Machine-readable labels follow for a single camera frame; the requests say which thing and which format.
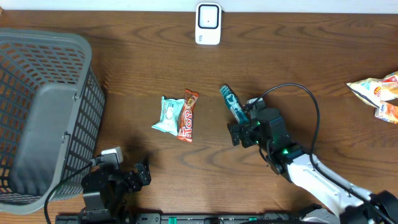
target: white button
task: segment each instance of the white button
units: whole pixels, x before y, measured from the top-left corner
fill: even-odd
[[[202,28],[216,28],[218,23],[217,6],[200,6],[199,26]]]

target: wood grain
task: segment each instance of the wood grain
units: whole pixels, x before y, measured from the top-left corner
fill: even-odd
[[[125,169],[150,154],[152,183],[129,197],[131,208],[164,213],[262,213],[298,210],[316,200],[276,176],[256,147],[233,147],[233,120],[219,93],[229,84],[242,101],[285,82],[310,89],[320,105],[317,155],[353,183],[398,193],[397,125],[345,87],[398,70],[394,15],[223,14],[220,45],[194,40],[193,13],[5,11],[1,27],[77,33],[93,49],[93,70],[107,91],[97,151],[122,146]],[[160,98],[199,92],[193,143],[154,130]],[[295,139],[308,144],[315,110],[301,90],[270,94]],[[78,212],[81,197],[50,204],[52,218]],[[43,211],[0,214],[2,223],[43,223]]]

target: chip bag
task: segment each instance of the chip bag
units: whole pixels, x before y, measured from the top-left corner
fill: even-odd
[[[184,106],[180,116],[180,131],[177,138],[186,142],[192,142],[193,108],[197,102],[199,93],[185,90]]]
[[[398,72],[383,79],[368,78],[347,83],[347,86],[359,99],[376,108],[375,117],[398,123],[398,106],[386,102],[398,98]]]
[[[155,125],[152,125],[154,129],[163,131],[166,133],[173,134],[177,136],[177,122],[180,116],[182,106],[184,104],[184,99],[173,100],[165,99],[162,96],[162,112],[160,113],[160,121]]]

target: white robotic arm segment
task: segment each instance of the white robotic arm segment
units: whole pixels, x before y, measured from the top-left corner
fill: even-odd
[[[328,176],[332,177],[347,188],[353,189],[364,198],[370,200],[369,195],[372,192],[348,182],[346,179],[342,178],[340,175],[336,174],[323,165],[315,155],[313,155],[313,160],[316,164],[318,164],[318,167],[321,168],[323,172],[328,174]],[[301,155],[294,159],[293,163],[287,166],[287,169],[290,179],[295,185],[304,188],[314,195],[337,217],[339,217],[339,214],[345,211],[347,206],[357,207],[363,204],[360,199],[350,195],[347,191],[343,190],[341,187],[337,186],[316,171],[311,164],[310,155],[308,154]]]

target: teal wrapper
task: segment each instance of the teal wrapper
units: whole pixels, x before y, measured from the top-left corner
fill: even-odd
[[[223,85],[220,88],[220,93],[223,95],[226,106],[231,110],[238,123],[243,124],[249,122],[249,119],[239,104],[237,97],[232,93],[227,85]]]
[[[184,99],[165,100],[164,96],[162,96],[162,112],[160,114],[160,121],[155,125],[152,125],[152,128],[177,136],[178,117],[180,116],[183,105]]]

